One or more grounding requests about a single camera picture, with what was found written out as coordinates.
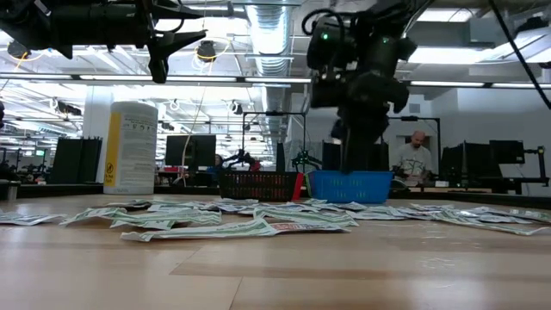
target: blue basket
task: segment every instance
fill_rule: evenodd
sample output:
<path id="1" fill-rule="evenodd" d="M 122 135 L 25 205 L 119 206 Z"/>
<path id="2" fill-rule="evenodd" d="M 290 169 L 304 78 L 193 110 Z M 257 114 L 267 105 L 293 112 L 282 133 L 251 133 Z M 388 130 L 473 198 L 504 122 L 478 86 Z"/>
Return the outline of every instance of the blue basket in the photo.
<path id="1" fill-rule="evenodd" d="M 383 203 L 388 199 L 392 172 L 314 171 L 309 175 L 312 198 L 328 202 Z"/>

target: desk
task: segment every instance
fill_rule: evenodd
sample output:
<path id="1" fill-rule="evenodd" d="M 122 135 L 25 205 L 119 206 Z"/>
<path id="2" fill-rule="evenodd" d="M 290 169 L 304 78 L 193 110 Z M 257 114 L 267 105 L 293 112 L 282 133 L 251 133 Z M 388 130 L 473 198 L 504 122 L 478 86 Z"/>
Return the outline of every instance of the desk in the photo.
<path id="1" fill-rule="evenodd" d="M 1 203 L 4 212 L 74 215 L 129 199 L 87 195 Z M 389 201 L 448 204 L 450 201 Z M 478 207 L 453 201 L 457 208 Z M 247 217 L 224 215 L 224 221 Z M 5 309 L 549 309 L 551 237 L 428 221 L 361 221 L 344 234 L 120 240 L 132 227 L 93 220 L 0 226 Z"/>

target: bald man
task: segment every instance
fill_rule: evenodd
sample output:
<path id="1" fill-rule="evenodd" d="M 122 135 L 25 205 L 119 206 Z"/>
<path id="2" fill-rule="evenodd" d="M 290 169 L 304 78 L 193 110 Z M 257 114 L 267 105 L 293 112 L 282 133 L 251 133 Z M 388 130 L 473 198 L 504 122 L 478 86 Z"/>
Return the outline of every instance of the bald man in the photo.
<path id="1" fill-rule="evenodd" d="M 412 135 L 412 142 L 401 146 L 396 152 L 393 167 L 395 171 L 403 170 L 405 180 L 422 183 L 432 170 L 430 151 L 423 147 L 424 137 L 424 132 L 416 131 Z"/>

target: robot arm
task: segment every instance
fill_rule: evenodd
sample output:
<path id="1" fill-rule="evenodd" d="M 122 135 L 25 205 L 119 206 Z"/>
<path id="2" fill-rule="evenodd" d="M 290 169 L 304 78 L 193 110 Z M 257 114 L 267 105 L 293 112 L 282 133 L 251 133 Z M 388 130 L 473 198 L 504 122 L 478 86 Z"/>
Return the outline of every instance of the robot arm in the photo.
<path id="1" fill-rule="evenodd" d="M 0 28 L 29 50 L 55 48 L 72 59 L 75 45 L 147 46 L 155 83 L 166 82 L 168 58 L 205 37 L 205 31 L 159 33 L 159 19 L 202 18 L 171 0 L 0 0 Z"/>
<path id="2" fill-rule="evenodd" d="M 409 90 L 394 74 L 399 59 L 408 60 L 417 45 L 404 33 L 433 0 L 417 2 L 380 0 L 357 13 L 317 9 L 302 21 L 303 32 L 312 36 L 311 107 L 338 108 L 331 134 L 342 140 L 343 172 L 367 169 L 368 148 L 388 127 L 389 103 L 394 113 L 407 104 Z M 309 19 L 319 14 L 308 30 Z"/>

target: red basket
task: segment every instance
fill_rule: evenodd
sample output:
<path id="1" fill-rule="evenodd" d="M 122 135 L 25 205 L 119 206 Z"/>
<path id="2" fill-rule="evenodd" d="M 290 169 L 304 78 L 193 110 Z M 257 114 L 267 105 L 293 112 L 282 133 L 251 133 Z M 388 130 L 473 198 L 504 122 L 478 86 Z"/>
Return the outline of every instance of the red basket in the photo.
<path id="1" fill-rule="evenodd" d="M 261 202 L 290 202 L 300 199 L 304 175 L 298 172 L 224 171 L 219 175 L 220 196 L 258 199 Z"/>

